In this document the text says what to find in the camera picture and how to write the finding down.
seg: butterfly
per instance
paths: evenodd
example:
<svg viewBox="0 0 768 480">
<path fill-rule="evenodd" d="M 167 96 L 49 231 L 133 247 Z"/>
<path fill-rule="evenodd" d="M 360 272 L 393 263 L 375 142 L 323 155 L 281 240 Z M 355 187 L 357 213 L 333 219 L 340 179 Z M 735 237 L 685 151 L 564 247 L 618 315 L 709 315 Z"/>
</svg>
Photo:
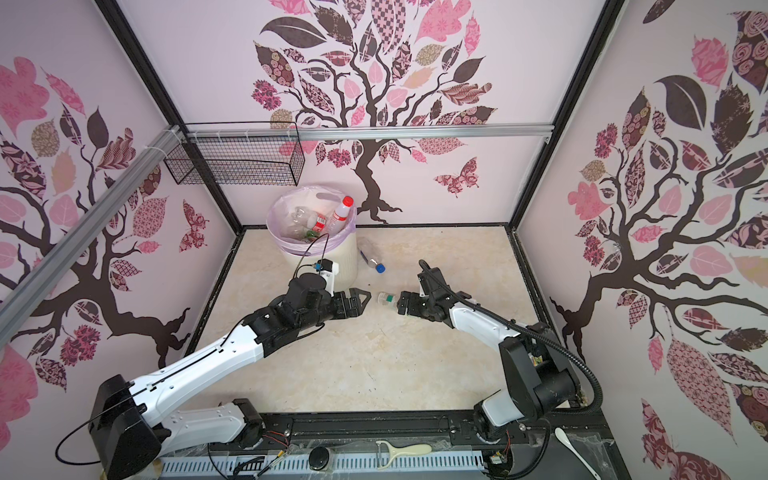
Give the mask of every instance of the butterfly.
<svg viewBox="0 0 768 480">
<path fill-rule="evenodd" d="M 453 175 L 438 175 L 435 177 L 435 181 L 441 185 L 448 187 L 448 192 L 454 194 L 458 198 L 458 193 L 464 190 L 464 187 L 477 187 L 478 176 L 475 170 L 478 169 L 477 157 L 472 158 L 462 168 L 462 172 L 458 177 Z"/>
<path fill-rule="evenodd" d="M 192 247 L 203 247 L 205 245 L 205 236 L 201 230 L 205 229 L 205 224 L 210 220 L 205 220 L 203 214 L 196 214 L 194 208 L 186 200 L 184 200 L 184 216 L 187 218 L 187 223 L 190 224 L 190 229 L 181 237 L 179 251 L 183 252 Z"/>
</svg>

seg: white trash bin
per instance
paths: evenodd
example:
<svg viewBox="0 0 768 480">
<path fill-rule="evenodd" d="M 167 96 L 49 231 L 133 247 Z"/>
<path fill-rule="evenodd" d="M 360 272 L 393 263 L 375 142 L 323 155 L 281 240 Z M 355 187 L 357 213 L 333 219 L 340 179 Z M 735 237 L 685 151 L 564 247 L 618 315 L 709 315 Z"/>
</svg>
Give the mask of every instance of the white trash bin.
<svg viewBox="0 0 768 480">
<path fill-rule="evenodd" d="M 296 207 L 306 206 L 323 215 L 333 215 L 333 210 L 341 203 L 346 195 L 330 187 L 313 185 L 301 187 L 284 194 L 270 208 L 266 216 L 266 228 L 272 234 L 277 247 L 286 257 L 288 264 L 295 268 L 302 254 L 309 246 L 299 240 L 285 236 L 288 227 L 292 225 L 291 213 Z M 357 278 L 357 235 L 355 233 L 357 220 L 356 205 L 349 211 L 349 219 L 344 228 L 328 239 L 325 258 L 339 264 L 339 275 L 336 276 L 334 290 L 347 290 Z M 323 255 L 326 238 L 317 240 L 310 251 L 301 259 L 301 264 L 315 263 Z"/>
</svg>

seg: wallpaper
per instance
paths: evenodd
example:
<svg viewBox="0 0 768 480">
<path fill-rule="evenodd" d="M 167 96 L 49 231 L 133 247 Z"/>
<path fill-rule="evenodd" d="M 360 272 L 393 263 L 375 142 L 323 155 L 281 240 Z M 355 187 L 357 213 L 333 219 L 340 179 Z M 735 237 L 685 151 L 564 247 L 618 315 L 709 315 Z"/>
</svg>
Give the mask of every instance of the wallpaper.
<svg viewBox="0 0 768 480">
<path fill-rule="evenodd" d="M 0 55 L 5 297 L 165 123 L 95 5 L 40 0 L 2 14 L 13 45 Z M 201 272 L 219 270 L 232 240 L 204 187 L 178 187 L 163 164 L 149 174 L 0 353 L 6 475 L 98 475 L 59 464 L 54 447 L 88 419 L 103 380 L 181 357 L 214 282 Z M 96 453 L 79 432 L 62 456 Z"/>
<path fill-rule="evenodd" d="M 550 122 L 602 2 L 121 5 L 185 120 L 305 129 Z M 190 30 L 209 24 L 227 27 Z M 504 48 L 529 38 L 535 48 Z M 300 183 L 342 187 L 360 223 L 508 221 L 540 140 L 306 141 Z M 223 188 L 244 223 L 264 223 L 287 190 Z"/>
<path fill-rule="evenodd" d="M 758 3 L 632 3 L 521 229 L 634 478 L 764 476 Z"/>
</svg>

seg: plastic bottle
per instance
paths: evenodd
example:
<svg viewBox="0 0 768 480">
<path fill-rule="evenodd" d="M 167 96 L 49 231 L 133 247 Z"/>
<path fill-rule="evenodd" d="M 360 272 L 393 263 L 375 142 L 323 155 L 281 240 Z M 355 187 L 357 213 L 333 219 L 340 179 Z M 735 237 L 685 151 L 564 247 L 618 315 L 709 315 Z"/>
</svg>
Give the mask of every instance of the plastic bottle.
<svg viewBox="0 0 768 480">
<path fill-rule="evenodd" d="M 378 304 L 382 306 L 388 306 L 394 310 L 397 310 L 397 295 L 393 293 L 381 292 L 379 293 Z"/>
<path fill-rule="evenodd" d="M 357 248 L 360 249 L 360 256 L 363 260 L 366 261 L 368 266 L 370 266 L 373 269 L 376 269 L 379 273 L 384 273 L 384 270 L 386 270 L 386 267 L 382 265 L 381 262 L 381 254 L 379 253 L 379 250 L 376 249 L 370 241 L 368 241 L 367 238 L 359 238 L 357 240 Z"/>
<path fill-rule="evenodd" d="M 299 227 L 316 232 L 322 231 L 326 226 L 326 216 L 318 214 L 309 207 L 296 207 L 292 220 Z"/>
<path fill-rule="evenodd" d="M 344 200 L 342 200 L 339 206 L 333 211 L 333 217 L 326 223 L 326 228 L 323 230 L 323 233 L 327 233 L 329 236 L 333 237 L 340 232 L 346 224 L 346 218 L 349 216 L 349 209 L 354 203 L 355 201 L 352 197 L 344 197 Z"/>
</svg>

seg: black wire mesh basket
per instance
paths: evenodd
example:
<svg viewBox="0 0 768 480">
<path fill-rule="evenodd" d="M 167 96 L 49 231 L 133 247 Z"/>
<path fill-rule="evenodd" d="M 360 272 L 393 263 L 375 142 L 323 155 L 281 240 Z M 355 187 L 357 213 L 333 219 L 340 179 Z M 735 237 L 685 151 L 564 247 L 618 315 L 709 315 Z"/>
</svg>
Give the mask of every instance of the black wire mesh basket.
<svg viewBox="0 0 768 480">
<path fill-rule="evenodd" d="M 202 184 L 210 178 L 217 184 L 298 185 L 304 152 L 296 122 L 247 123 L 270 129 L 189 133 L 165 158 L 176 183 Z"/>
</svg>

